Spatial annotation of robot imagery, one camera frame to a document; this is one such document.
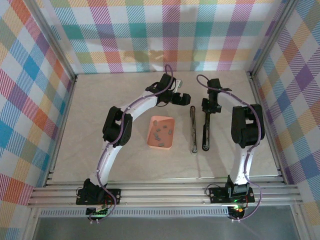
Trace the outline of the black metal stapler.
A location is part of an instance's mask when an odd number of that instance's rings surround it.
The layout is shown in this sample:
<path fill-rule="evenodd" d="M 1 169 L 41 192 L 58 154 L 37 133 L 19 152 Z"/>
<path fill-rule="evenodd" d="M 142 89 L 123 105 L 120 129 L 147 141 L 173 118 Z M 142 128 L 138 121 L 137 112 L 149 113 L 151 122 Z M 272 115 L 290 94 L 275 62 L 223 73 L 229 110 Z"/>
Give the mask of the black metal stapler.
<path fill-rule="evenodd" d="M 197 147 L 197 130 L 196 130 L 196 107 L 190 107 L 190 122 L 191 122 L 191 149 L 193 155 L 198 154 Z M 202 131 L 202 150 L 207 152 L 210 149 L 210 112 L 205 112 L 205 123 Z"/>

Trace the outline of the pink plastic tray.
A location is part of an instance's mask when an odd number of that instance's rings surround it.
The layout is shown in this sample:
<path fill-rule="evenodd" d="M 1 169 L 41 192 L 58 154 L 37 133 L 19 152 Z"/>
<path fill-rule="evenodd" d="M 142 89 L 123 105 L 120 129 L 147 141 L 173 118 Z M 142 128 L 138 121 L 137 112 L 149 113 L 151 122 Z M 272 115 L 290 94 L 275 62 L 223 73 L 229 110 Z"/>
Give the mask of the pink plastic tray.
<path fill-rule="evenodd" d="M 175 119 L 173 117 L 154 115 L 150 119 L 146 143 L 153 149 L 170 150 L 173 146 L 174 132 Z M 160 140 L 156 139 L 154 133 L 158 134 Z"/>

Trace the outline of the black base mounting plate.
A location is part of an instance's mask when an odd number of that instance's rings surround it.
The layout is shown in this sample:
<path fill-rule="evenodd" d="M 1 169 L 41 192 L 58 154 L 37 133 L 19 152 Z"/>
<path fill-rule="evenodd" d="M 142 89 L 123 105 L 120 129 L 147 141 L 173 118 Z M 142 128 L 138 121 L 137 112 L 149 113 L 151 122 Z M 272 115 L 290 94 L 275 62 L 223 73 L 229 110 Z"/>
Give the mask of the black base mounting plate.
<path fill-rule="evenodd" d="M 121 199 L 120 189 L 109 189 L 107 193 L 102 188 L 89 190 L 79 188 L 76 190 L 76 205 L 114 205 L 119 204 Z"/>
<path fill-rule="evenodd" d="M 211 187 L 208 191 L 211 204 L 246 204 L 255 202 L 255 196 L 251 187 L 243 192 L 236 193 L 229 193 L 229 189 L 225 187 Z"/>

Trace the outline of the green circuit board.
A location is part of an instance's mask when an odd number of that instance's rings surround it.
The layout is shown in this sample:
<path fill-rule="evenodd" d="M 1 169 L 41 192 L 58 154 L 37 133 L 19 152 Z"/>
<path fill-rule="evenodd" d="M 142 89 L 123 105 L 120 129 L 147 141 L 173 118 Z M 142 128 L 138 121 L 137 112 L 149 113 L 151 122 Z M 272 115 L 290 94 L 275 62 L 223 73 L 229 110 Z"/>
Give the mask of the green circuit board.
<path fill-rule="evenodd" d="M 85 214 L 95 218 L 103 218 L 109 213 L 109 209 L 110 207 L 105 204 L 98 207 L 88 207 L 85 210 Z"/>
<path fill-rule="evenodd" d="M 248 205 L 234 205 L 228 206 L 228 214 L 231 218 L 243 218 L 245 215 L 245 210 L 248 208 Z"/>

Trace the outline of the grey metal panel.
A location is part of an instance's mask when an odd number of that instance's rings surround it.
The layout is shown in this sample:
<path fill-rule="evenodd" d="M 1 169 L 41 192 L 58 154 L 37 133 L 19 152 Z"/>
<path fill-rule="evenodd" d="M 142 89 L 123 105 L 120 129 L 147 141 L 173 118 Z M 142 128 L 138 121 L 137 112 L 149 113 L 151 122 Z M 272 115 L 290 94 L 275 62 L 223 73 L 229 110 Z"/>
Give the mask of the grey metal panel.
<path fill-rule="evenodd" d="M 289 206 L 261 206 L 246 220 L 226 217 L 42 217 L 32 240 L 302 240 Z"/>

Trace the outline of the aluminium side rail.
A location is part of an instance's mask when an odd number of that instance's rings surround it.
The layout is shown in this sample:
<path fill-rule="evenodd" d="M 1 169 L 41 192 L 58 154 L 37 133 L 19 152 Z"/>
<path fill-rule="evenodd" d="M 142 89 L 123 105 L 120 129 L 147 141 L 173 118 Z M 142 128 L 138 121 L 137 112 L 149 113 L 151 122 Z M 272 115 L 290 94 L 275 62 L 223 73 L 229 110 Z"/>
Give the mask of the aluminium side rail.
<path fill-rule="evenodd" d="M 253 97 L 254 97 L 255 101 L 258 104 L 260 104 L 261 107 L 262 107 L 262 115 L 263 115 L 263 121 L 264 121 L 265 137 L 268 140 L 268 144 L 269 144 L 269 147 L 270 147 L 270 150 L 271 150 L 271 153 L 272 153 L 272 156 L 273 156 L 273 159 L 274 159 L 278 174 L 282 177 L 283 182 L 286 185 L 288 185 L 289 184 L 288 178 L 287 178 L 287 175 L 286 175 L 286 173 L 284 171 L 283 164 L 282 164 L 282 162 L 280 160 L 280 154 L 278 152 L 278 149 L 277 149 L 277 146 L 276 146 L 276 141 L 275 141 L 275 138 L 273 136 L 270 123 L 268 121 L 266 108 L 264 107 L 262 98 L 259 95 L 258 88 L 257 88 L 257 86 L 255 84 L 255 81 L 254 81 L 254 77 L 251 75 L 251 73 L 249 71 L 246 72 L 246 76 L 247 76 L 247 79 L 248 79 L 248 82 L 249 82 L 249 85 L 250 85 L 250 88 L 251 88 L 251 91 L 252 91 L 252 94 L 253 94 Z"/>
<path fill-rule="evenodd" d="M 69 112 L 70 112 L 70 108 L 71 108 L 71 104 L 72 104 L 72 100 L 73 100 L 73 96 L 74 96 L 74 92 L 75 92 L 78 76 L 79 75 L 76 74 L 75 77 L 72 79 L 72 82 L 71 82 L 69 97 L 68 97 L 67 103 L 65 105 L 65 110 L 64 110 L 64 113 L 63 113 L 63 116 L 62 116 L 61 125 L 60 125 L 59 132 L 58 132 L 58 135 L 57 135 L 56 143 L 55 143 L 55 146 L 54 146 L 54 150 L 52 152 L 51 159 L 50 159 L 50 161 L 48 163 L 48 168 L 47 168 L 47 170 L 45 172 L 45 178 L 43 179 L 42 187 L 45 187 L 47 185 L 47 181 L 49 179 L 49 175 L 55 170 L 55 166 L 56 166 L 56 162 L 57 162 L 57 159 L 58 159 L 58 155 L 59 155 L 59 151 L 60 151 L 60 147 L 61 147 L 61 143 L 62 143 L 62 139 L 63 139 L 63 135 L 64 135 L 64 131 L 65 131 L 68 115 L 69 115 Z"/>

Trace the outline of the aluminium frame post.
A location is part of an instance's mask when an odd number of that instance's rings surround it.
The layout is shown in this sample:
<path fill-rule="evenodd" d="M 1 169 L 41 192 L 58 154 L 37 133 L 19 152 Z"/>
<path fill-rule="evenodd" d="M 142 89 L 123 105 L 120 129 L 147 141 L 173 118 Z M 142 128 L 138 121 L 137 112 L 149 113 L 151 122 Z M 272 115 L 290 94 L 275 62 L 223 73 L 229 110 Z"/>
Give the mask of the aluminium frame post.
<path fill-rule="evenodd" d="M 276 0 L 276 6 L 271 9 L 271 20 L 267 24 L 267 29 L 261 39 L 261 44 L 255 52 L 248 74 L 253 78 L 258 75 L 258 72 L 267 59 L 267 55 L 271 52 L 272 47 L 276 43 L 280 33 L 284 29 L 290 16 L 293 13 L 299 0 Z"/>
<path fill-rule="evenodd" d="M 77 75 L 75 74 L 74 70 L 72 69 L 71 64 L 67 60 L 65 53 L 63 52 L 62 47 L 60 46 L 52 28 L 48 24 L 45 16 L 43 15 L 41 9 L 39 8 L 36 0 L 23 0 L 29 11 L 31 12 L 32 16 L 34 17 L 35 21 L 39 25 L 39 28 L 42 31 L 42 34 L 48 41 L 48 44 L 53 49 L 53 52 L 56 54 L 58 60 L 61 62 L 61 65 L 66 70 L 67 74 L 70 76 L 71 81 L 75 82 L 77 80 Z"/>

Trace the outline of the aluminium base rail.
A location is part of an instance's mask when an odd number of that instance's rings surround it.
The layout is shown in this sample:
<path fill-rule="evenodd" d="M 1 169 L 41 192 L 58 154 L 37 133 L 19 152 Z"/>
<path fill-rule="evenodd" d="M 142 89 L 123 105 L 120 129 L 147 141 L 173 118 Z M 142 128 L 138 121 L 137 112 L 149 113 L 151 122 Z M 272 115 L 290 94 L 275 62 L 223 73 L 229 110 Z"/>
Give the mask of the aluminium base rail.
<path fill-rule="evenodd" d="M 207 182 L 114 182 L 120 189 L 120 207 L 207 207 Z M 49 184 L 33 190 L 30 208 L 76 207 L 80 184 Z M 261 182 L 253 186 L 256 202 L 263 206 L 294 205 L 303 202 L 297 186 L 282 182 Z"/>

